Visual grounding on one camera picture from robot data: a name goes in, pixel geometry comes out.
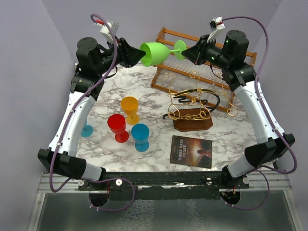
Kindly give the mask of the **green plastic wine glass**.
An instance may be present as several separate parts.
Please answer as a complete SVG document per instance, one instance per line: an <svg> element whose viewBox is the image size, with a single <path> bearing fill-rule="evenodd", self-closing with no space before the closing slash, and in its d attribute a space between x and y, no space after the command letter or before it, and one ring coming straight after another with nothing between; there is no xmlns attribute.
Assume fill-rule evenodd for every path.
<svg viewBox="0 0 308 231"><path fill-rule="evenodd" d="M181 53L187 49L187 46L184 41L178 40L172 50L158 42L143 43L139 49L146 53L141 58L141 63L149 67L163 63L171 53L174 53L177 59L183 60L185 57Z"/></svg>

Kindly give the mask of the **clear wine glass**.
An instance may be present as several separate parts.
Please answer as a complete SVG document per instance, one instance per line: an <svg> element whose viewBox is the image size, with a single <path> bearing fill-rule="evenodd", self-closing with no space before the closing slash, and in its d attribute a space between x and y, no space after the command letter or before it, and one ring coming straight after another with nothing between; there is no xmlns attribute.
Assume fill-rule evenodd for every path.
<svg viewBox="0 0 308 231"><path fill-rule="evenodd" d="M216 83L217 83L217 80L220 79L220 77L217 74L215 74L214 71L211 71L210 75L213 78L213 83L208 88L212 90L213 92L215 92L217 95L223 96L224 93L216 89Z"/></svg>

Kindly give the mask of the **gold wire wine glass rack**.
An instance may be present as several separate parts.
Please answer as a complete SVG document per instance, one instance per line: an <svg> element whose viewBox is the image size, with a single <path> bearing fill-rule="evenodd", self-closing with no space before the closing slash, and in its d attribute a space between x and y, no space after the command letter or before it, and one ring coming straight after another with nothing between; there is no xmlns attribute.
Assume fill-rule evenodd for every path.
<svg viewBox="0 0 308 231"><path fill-rule="evenodd" d="M212 113L218 109L221 96L226 98L229 105L226 113L231 117L238 115L238 108L228 98L223 86L221 87L222 91L204 89L198 86L201 79L198 72L191 72L189 77L196 80L195 88L173 92L171 85L175 77L171 72L164 74L164 79L170 80L167 94L170 105L167 113L163 115L163 119L171 119L176 130L186 132L211 128L213 126Z"/></svg>

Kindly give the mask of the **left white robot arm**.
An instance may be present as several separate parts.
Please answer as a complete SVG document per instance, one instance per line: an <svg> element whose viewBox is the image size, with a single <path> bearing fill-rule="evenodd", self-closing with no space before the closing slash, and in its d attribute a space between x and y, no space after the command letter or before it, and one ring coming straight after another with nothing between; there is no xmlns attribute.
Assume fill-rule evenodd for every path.
<svg viewBox="0 0 308 231"><path fill-rule="evenodd" d="M82 38L77 43L78 63L71 80L64 117L48 148L38 152L39 161L51 175L56 173L69 179L90 180L90 185L96 190L105 187L105 169L76 155L81 132L104 79L120 63L119 52L116 38L108 42L108 48L92 37Z"/></svg>

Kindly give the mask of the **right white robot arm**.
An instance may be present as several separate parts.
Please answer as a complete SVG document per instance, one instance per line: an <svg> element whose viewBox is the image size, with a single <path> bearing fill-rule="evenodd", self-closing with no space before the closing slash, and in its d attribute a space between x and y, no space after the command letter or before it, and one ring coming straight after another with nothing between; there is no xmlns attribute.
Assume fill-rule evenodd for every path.
<svg viewBox="0 0 308 231"><path fill-rule="evenodd" d="M267 162L282 157L287 151L292 152L291 146L295 142L294 135L286 134L276 121L261 93L258 74L245 62L248 45L244 32L231 30L222 48L216 46L210 35L201 36L190 48L182 40L177 41L171 50L157 42L144 43L139 49L128 48L133 58L144 66L161 64L170 53L174 53L178 59L186 58L195 65L209 62L222 70L222 79L242 103L257 140L255 145L245 148L242 157L223 168L221 183L226 188L234 187L243 176L265 167Z"/></svg>

